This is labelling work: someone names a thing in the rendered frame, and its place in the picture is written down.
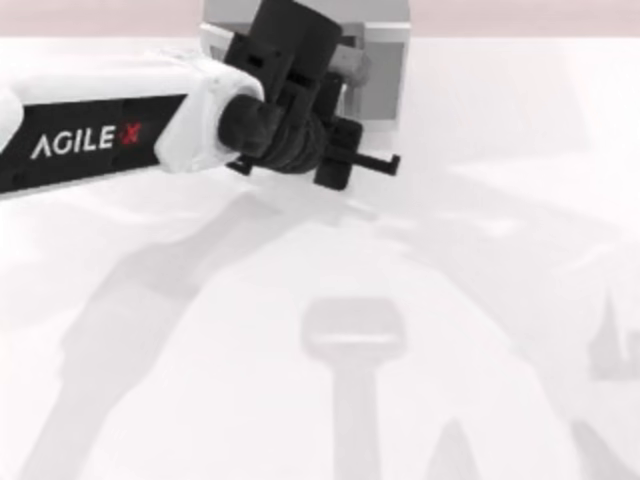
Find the gray container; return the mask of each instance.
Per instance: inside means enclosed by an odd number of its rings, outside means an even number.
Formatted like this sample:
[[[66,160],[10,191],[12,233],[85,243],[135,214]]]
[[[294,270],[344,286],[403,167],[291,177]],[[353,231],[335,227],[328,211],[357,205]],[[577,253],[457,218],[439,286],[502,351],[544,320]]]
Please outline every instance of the gray container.
[[[345,90],[338,114],[361,121],[369,131],[397,128],[411,35],[408,0],[300,0],[340,23],[346,37],[372,60],[369,82]],[[206,0],[208,25],[247,33],[260,0]],[[223,52],[211,47],[214,57]]]

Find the black cylindrical joint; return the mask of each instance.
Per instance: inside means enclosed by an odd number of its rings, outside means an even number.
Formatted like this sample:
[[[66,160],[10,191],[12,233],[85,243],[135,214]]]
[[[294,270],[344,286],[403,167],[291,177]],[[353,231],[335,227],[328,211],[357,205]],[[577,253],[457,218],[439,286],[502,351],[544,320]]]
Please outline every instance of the black cylindrical joint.
[[[294,55],[292,71],[318,82],[326,74],[342,38],[342,27],[293,0],[264,0],[249,37]]]

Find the white tabletop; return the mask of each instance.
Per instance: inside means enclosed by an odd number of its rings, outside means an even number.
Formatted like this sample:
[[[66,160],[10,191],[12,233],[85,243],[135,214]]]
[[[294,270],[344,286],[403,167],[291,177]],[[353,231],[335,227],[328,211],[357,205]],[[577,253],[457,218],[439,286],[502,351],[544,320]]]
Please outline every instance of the white tabletop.
[[[348,194],[0,203],[0,478],[640,478],[639,47],[414,40],[401,174]]]

